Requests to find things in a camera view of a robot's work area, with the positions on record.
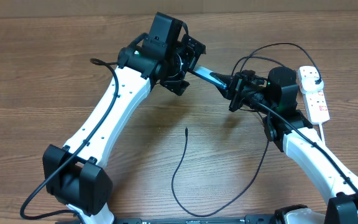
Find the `smartphone with blue screen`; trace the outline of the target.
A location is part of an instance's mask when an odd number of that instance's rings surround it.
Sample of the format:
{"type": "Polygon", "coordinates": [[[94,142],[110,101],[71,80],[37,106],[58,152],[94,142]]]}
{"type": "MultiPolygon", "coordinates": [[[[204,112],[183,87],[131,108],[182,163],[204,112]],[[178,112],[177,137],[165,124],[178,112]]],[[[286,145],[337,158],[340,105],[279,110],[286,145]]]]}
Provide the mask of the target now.
{"type": "Polygon", "coordinates": [[[222,80],[220,80],[212,70],[204,66],[195,65],[194,69],[189,70],[189,72],[201,78],[202,80],[210,84],[213,84],[215,87],[217,87],[220,90],[227,89],[227,85],[222,80]]]}

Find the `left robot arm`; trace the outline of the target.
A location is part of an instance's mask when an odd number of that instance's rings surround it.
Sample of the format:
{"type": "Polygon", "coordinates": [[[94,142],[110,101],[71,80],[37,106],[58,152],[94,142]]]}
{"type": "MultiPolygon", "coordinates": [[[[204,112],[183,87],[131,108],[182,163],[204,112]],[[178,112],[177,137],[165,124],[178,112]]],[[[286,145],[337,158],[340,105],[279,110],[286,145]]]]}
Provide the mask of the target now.
{"type": "Polygon", "coordinates": [[[49,145],[42,158],[47,192],[80,223],[114,222],[108,208],[112,181],[104,168],[117,137],[156,84],[182,95],[186,72],[204,52],[183,21],[158,12],[150,31],[121,49],[116,68],[91,59],[112,72],[112,81],[82,127],[63,147],[49,145]]]}

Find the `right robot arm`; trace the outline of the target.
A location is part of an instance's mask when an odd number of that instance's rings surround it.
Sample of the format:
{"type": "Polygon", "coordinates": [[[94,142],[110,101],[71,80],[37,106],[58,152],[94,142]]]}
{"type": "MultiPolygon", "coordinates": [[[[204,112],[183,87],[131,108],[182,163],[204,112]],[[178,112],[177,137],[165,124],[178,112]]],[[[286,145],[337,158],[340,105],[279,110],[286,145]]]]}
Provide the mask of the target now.
{"type": "Polygon", "coordinates": [[[271,69],[267,78],[252,70],[233,76],[212,72],[230,111],[248,106],[266,115],[265,135],[294,160],[322,195],[326,213],[305,205],[279,208],[271,223],[358,223],[358,176],[321,141],[313,125],[297,109],[296,72],[287,67],[271,69]]]}

